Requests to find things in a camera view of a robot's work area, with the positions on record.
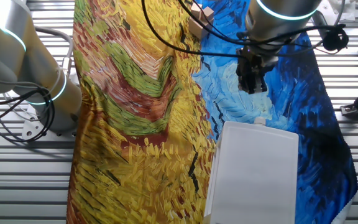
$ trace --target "black cable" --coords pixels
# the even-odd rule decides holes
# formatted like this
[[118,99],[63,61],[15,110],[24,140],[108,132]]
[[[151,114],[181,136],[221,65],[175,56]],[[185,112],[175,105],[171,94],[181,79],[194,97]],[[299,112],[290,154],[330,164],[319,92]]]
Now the black cable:
[[345,24],[339,24],[339,25],[336,25],[336,26],[312,26],[312,27],[306,27],[306,28],[296,30],[296,31],[293,31],[293,32],[288,32],[288,33],[285,33],[285,34],[281,34],[281,35],[278,35],[276,37],[273,37],[273,38],[270,38],[270,39],[267,39],[267,40],[258,41],[258,42],[248,40],[249,42],[245,43],[244,41],[238,41],[238,40],[234,41],[232,39],[225,38],[224,36],[214,32],[210,28],[206,27],[196,16],[194,16],[191,13],[191,11],[186,7],[185,3],[182,0],[178,0],[178,2],[181,5],[181,7],[187,12],[187,14],[191,18],[193,18],[207,32],[209,32],[210,34],[213,34],[214,36],[216,36],[216,37],[218,37],[218,38],[220,38],[222,40],[225,40],[226,42],[230,42],[230,43],[238,44],[238,45],[243,45],[243,46],[266,44],[266,43],[269,43],[269,42],[273,42],[275,40],[282,39],[284,37],[291,37],[293,35],[297,35],[297,34],[300,34],[302,32],[316,30],[316,29],[327,29],[327,30],[338,30],[339,29],[339,30],[341,30],[346,26]]
[[196,0],[193,0],[193,2],[197,5],[197,7],[201,10],[201,13],[203,14],[204,18],[205,18],[205,21],[213,28],[216,30],[216,32],[220,33],[222,36],[224,36],[225,38],[228,38],[228,39],[232,39],[230,37],[228,37],[226,34],[223,34],[218,28],[216,28],[209,20],[208,18],[206,17],[206,14],[204,13],[204,10],[201,6],[198,5],[197,1]]
[[[295,46],[299,46],[299,47],[312,47],[312,46],[305,46],[305,45],[301,45],[301,44],[296,44],[296,43],[290,43],[290,45],[295,45]],[[336,52],[334,52],[334,53],[331,53],[331,52],[327,52],[327,51],[325,51],[325,50],[321,50],[321,49],[317,49],[317,48],[315,48],[314,50],[318,50],[318,51],[320,51],[320,52],[323,52],[323,53],[326,53],[326,54],[329,54],[329,55],[336,55],[336,54],[338,54],[338,50],[336,51]]]
[[[266,45],[270,45],[270,46],[277,46],[277,47],[283,47],[287,44],[266,44]],[[297,43],[289,43],[288,45],[295,45],[295,46],[299,46],[299,47],[313,47],[313,46],[305,46],[305,45],[302,45],[302,44],[297,44]],[[334,53],[331,53],[331,52],[327,52],[325,50],[321,50],[321,49],[317,49],[317,48],[313,48],[312,50],[318,50],[320,52],[323,52],[323,53],[326,53],[326,54],[329,54],[329,55],[336,55],[339,51],[337,50],[336,52]],[[302,54],[302,53],[305,53],[303,50],[299,50],[299,51],[296,51],[294,52],[295,54],[267,54],[267,55],[275,55],[275,56],[280,56],[280,57],[292,57],[294,55],[298,55],[298,54]]]
[[[338,30],[338,29],[343,29],[343,27],[345,27],[344,24],[341,24],[341,25],[338,25],[338,26],[313,26],[313,27],[307,27],[307,28],[304,28],[304,29],[300,29],[300,30],[296,30],[296,31],[293,31],[293,32],[289,32],[289,33],[286,33],[286,34],[282,34],[282,35],[278,35],[274,38],[271,38],[271,39],[267,39],[267,40],[264,40],[264,41],[261,41],[261,42],[254,42],[254,41],[251,41],[249,43],[244,43],[242,41],[238,42],[238,41],[232,41],[232,40],[228,40],[227,38],[213,32],[211,29],[207,28],[206,26],[204,26],[204,24],[202,24],[202,22],[200,20],[198,20],[192,13],[191,11],[189,11],[189,9],[185,6],[184,2],[182,0],[178,0],[179,3],[181,4],[181,6],[184,8],[184,10],[197,22],[199,23],[203,28],[206,29],[207,32],[210,32],[212,33],[213,35],[215,35],[216,37],[222,39],[222,40],[225,40],[225,41],[228,41],[228,42],[232,42],[234,44],[239,44],[239,45],[260,45],[260,44],[267,44],[269,42],[273,42],[275,40],[278,40],[278,39],[282,39],[284,37],[287,37],[287,36],[293,36],[293,35],[296,35],[296,34],[300,34],[302,32],[306,32],[306,31],[309,31],[309,30],[315,30],[315,29],[328,29],[328,30]],[[149,26],[150,30],[153,32],[153,34],[156,36],[156,38],[158,38],[158,40],[160,40],[163,44],[165,44],[166,46],[174,49],[174,50],[177,50],[177,51],[180,51],[180,52],[184,52],[184,53],[187,53],[187,54],[194,54],[194,55],[207,55],[207,56],[217,56],[217,57],[233,57],[233,58],[245,58],[241,55],[237,55],[237,54],[221,54],[221,53],[214,53],[214,52],[196,52],[196,51],[192,51],[192,50],[186,50],[186,49],[181,49],[175,45],[172,45],[170,43],[168,43],[166,40],[164,40],[159,34],[158,32],[154,29],[153,25],[151,24],[150,22],[150,19],[149,19],[149,16],[147,14],[147,10],[146,10],[146,7],[145,7],[145,0],[141,0],[142,2],[142,10],[143,10],[143,14],[144,14],[144,17],[146,19],[146,22],[147,22],[147,25]]]
[[11,139],[11,138],[8,138],[7,136],[3,135],[3,133],[0,132],[0,135],[8,140],[9,142],[31,142],[31,141],[35,141],[35,140],[38,140],[40,139],[42,136],[44,136],[44,134],[50,129],[52,123],[53,123],[53,120],[55,118],[55,107],[53,105],[53,101],[51,100],[50,98],[50,95],[48,96],[45,96],[44,97],[44,100],[45,100],[45,106],[47,108],[50,108],[50,110],[52,110],[52,118],[50,119],[50,112],[49,110],[47,111],[47,122],[45,123],[44,127],[41,129],[41,131],[35,135],[34,137],[30,138],[30,139],[22,139],[22,138],[19,138],[17,136],[14,135],[14,133],[12,133],[8,127],[6,127],[6,125],[4,124],[4,122],[0,119],[0,123],[1,125],[3,126],[3,128],[12,136],[14,137],[15,139]]
[[5,105],[5,104],[8,104],[8,103],[12,103],[12,102],[15,102],[15,101],[21,100],[21,99],[27,99],[30,96],[32,96],[32,95],[34,95],[34,94],[36,94],[38,92],[39,92],[38,90],[32,90],[32,91],[30,91],[30,92],[28,92],[26,94],[23,94],[21,96],[18,96],[16,98],[12,98],[12,99],[6,100],[6,101],[0,101],[0,105]]
[[0,119],[6,116],[9,112],[11,112],[17,105],[21,104],[23,101],[25,101],[25,98],[20,99],[17,103],[15,103],[12,107],[10,107],[8,110],[6,110],[3,114],[0,115]]
[[186,49],[181,49],[175,45],[172,45],[170,43],[168,43],[166,40],[164,40],[159,34],[158,32],[154,29],[152,23],[150,22],[149,16],[147,15],[147,10],[146,10],[146,5],[145,5],[145,0],[141,0],[142,1],[142,10],[143,10],[143,14],[144,17],[146,19],[147,25],[149,26],[150,30],[153,32],[153,34],[156,36],[156,38],[158,38],[158,40],[160,40],[163,44],[165,44],[166,46],[180,51],[180,52],[184,52],[184,53],[188,53],[188,54],[194,54],[194,55],[207,55],[207,56],[218,56],[218,57],[233,57],[233,58],[245,58],[241,55],[234,55],[234,54],[221,54],[221,53],[213,53],[213,52],[196,52],[196,51],[192,51],[192,50],[186,50]]

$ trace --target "blue fabric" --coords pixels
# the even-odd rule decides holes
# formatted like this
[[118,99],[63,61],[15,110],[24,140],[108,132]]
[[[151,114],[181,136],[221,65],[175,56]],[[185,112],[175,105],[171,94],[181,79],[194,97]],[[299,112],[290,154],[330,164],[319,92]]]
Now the blue fabric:
[[[203,1],[214,10],[214,25],[236,38],[245,31],[247,0]],[[298,44],[310,45],[306,34]],[[234,54],[238,45],[213,35],[201,50]],[[284,47],[281,53],[303,47]],[[218,139],[225,121],[253,123],[262,116],[267,126],[299,134],[296,223],[331,223],[357,191],[356,172],[349,146],[344,142],[331,101],[319,74],[313,51],[280,58],[265,76],[268,92],[248,95],[238,90],[237,59],[203,57],[193,79],[202,89],[209,121]]]

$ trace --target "brushstroke pattern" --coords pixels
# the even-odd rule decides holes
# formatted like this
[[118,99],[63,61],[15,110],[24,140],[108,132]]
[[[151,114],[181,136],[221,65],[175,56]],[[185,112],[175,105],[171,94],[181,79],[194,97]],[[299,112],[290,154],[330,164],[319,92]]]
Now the brushstroke pattern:
[[[235,37],[247,2],[203,4]],[[162,37],[181,48],[239,47],[213,36],[200,44],[175,1],[147,0],[147,9]],[[266,76],[268,92],[247,95],[237,88],[235,59],[169,49],[147,27],[140,0],[76,0],[73,38],[83,105],[67,223],[202,223],[223,123],[257,116],[300,135],[297,223],[330,223],[355,194],[350,150],[312,52],[280,59]],[[302,35],[298,43],[310,42]]]
[[[178,4],[150,1],[174,44],[199,50]],[[78,0],[75,60],[83,105],[68,223],[202,222],[214,141],[191,75],[197,56],[174,52],[144,24],[138,0]]]
[[[248,1],[229,2],[211,0],[203,4],[218,12],[215,26],[235,38],[236,32],[245,29],[244,21],[238,18],[245,18],[242,6]],[[310,45],[306,34],[296,42]],[[234,52],[238,48],[212,35],[201,45],[207,52]],[[301,49],[289,46],[282,53]],[[236,59],[204,57],[203,64],[193,78],[202,89],[214,132],[220,133],[224,121],[253,123],[262,116],[267,126],[299,134],[296,223],[331,223],[356,194],[357,179],[313,51],[280,58],[265,76],[268,92],[255,95],[238,90]]]

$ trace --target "metal bracket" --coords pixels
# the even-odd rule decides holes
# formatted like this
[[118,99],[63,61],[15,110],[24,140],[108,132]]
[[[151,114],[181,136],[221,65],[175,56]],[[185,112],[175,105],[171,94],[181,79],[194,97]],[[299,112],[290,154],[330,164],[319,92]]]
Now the metal bracket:
[[[29,105],[27,112],[35,114],[35,109]],[[34,135],[38,134],[44,125],[40,121],[24,121],[22,138],[30,139]],[[46,135],[42,136],[38,141],[75,141],[76,129],[65,131],[61,133],[55,133],[53,131],[47,131]]]

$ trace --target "metal grating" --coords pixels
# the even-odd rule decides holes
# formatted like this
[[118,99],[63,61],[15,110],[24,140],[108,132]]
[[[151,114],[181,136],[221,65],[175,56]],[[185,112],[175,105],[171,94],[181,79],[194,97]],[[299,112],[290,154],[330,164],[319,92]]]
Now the metal grating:
[[[27,5],[35,25],[72,35],[73,0],[27,0]],[[347,22],[346,32],[351,40],[348,49],[337,55],[315,53],[339,125],[351,147],[358,178],[358,122],[342,117],[339,109],[358,97],[358,18]],[[312,44],[317,43],[318,31],[309,35]],[[68,44],[51,35],[40,34],[40,38],[60,63]],[[4,120],[14,133],[21,134],[23,120],[13,113]],[[35,142],[29,147],[0,137],[0,224],[64,224],[72,154],[72,142]],[[358,224],[358,193],[346,224]]]

